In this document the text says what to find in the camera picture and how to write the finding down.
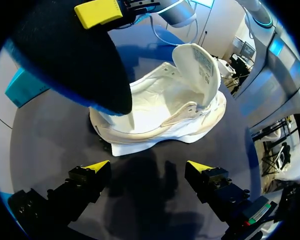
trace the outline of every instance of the desk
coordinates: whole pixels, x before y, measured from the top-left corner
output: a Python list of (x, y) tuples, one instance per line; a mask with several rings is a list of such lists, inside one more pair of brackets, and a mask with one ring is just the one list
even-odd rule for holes
[[(163, 28), (161, 37), (180, 42)], [(174, 47), (162, 44), (148, 25), (110, 32), (130, 80), (171, 62)], [(15, 191), (55, 189), (75, 166), (110, 160), (112, 181), (96, 204), (69, 227), (99, 240), (220, 239), (227, 225), (201, 204), (184, 178), (187, 160), (221, 166), (233, 182), (261, 193), (256, 150), (239, 106), (227, 99), (222, 120), (202, 139), (186, 144), (164, 141), (143, 152), (113, 157), (89, 132), (86, 107), (53, 90), (18, 109), (11, 137), (10, 168)]]

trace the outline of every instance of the gray panel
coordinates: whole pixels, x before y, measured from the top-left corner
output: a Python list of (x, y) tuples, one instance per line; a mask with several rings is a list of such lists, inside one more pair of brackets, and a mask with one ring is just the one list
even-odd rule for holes
[(10, 173), (10, 139), (12, 130), (0, 121), (0, 192), (14, 193)]
[[(269, 45), (265, 67), (237, 100), (249, 126), (259, 129), (257, 125), (281, 108), (299, 89), (300, 61), (276, 35)], [(269, 124), (279, 119), (273, 117)]]

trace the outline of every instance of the cable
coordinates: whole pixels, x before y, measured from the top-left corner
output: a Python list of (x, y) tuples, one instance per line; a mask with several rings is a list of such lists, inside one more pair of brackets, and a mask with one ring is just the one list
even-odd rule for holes
[(204, 34), (204, 31), (205, 31), (205, 28), (206, 28), (206, 26), (207, 26), (208, 20), (209, 20), (209, 18), (210, 18), (210, 14), (211, 14), (212, 7), (213, 7), (213, 6), (211, 6), (211, 8), (210, 8), (209, 15), (208, 15), (208, 17), (206, 18), (206, 21), (205, 21), (205, 24), (204, 24), (204, 27), (203, 27), (201, 36), (200, 36), (199, 41), (198, 41), (198, 45), (200, 45), (201, 47), (202, 47), (202, 44), (204, 44), (204, 43), (203, 43), (203, 41), (202, 41), (202, 44), (200, 44), (200, 41), (201, 41), (202, 35)]
[[(176, 44), (176, 43), (172, 43), (172, 42), (163, 40), (161, 37), (159, 37), (159, 35), (158, 35), (157, 32), (156, 32), (155, 26), (154, 26), (154, 20), (153, 20), (153, 17), (152, 17), (151, 15), (150, 15), (150, 22), (151, 22), (151, 27), (152, 27), (152, 30), (153, 30), (154, 35), (155, 35), (158, 39), (160, 39), (162, 42), (164, 42), (164, 43), (166, 43), (166, 44), (169, 44), (169, 45), (172, 45), (172, 46), (180, 46), (180, 45), (182, 45), (182, 44)], [(197, 38), (197, 36), (198, 36), (199, 25), (198, 25), (197, 19), (195, 20), (195, 26), (196, 26), (195, 36), (194, 36), (194, 38), (193, 38), (190, 42), (187, 42), (186, 44), (191, 44), (194, 40), (196, 40), (196, 38)]]
[(0, 118), (0, 121), (1, 121), (4, 125), (6, 125), (8, 128), (10, 128), (10, 129), (12, 130), (12, 127), (10, 127), (8, 124), (6, 124), (1, 118)]
[(233, 84), (233, 85), (231, 85), (231, 86), (227, 86), (227, 88), (231, 88), (231, 87), (233, 87), (233, 86), (238, 86), (238, 84)]
[(249, 29), (249, 38), (254, 39), (254, 37), (252, 36), (252, 33), (251, 33), (251, 23), (250, 23), (250, 18), (249, 18), (247, 9), (244, 6), (242, 6), (241, 4), (240, 4), (240, 6), (243, 8), (243, 10), (244, 10), (244, 12), (246, 14), (246, 17), (248, 18), (248, 23), (249, 23), (249, 26), (248, 26), (248, 29)]
[(120, 29), (127, 29), (127, 28), (130, 28), (130, 27), (132, 27), (133, 25), (138, 24), (139, 22), (143, 21), (143, 20), (146, 19), (147, 17), (148, 17), (148, 16), (147, 16), (147, 13), (142, 14), (142, 15), (139, 15), (139, 16), (137, 17), (137, 19), (136, 19), (133, 23), (130, 23), (130, 24), (124, 25), (124, 26), (120, 26), (120, 27), (118, 27), (118, 28), (116, 28), (116, 29), (117, 29), (117, 30), (120, 30)]

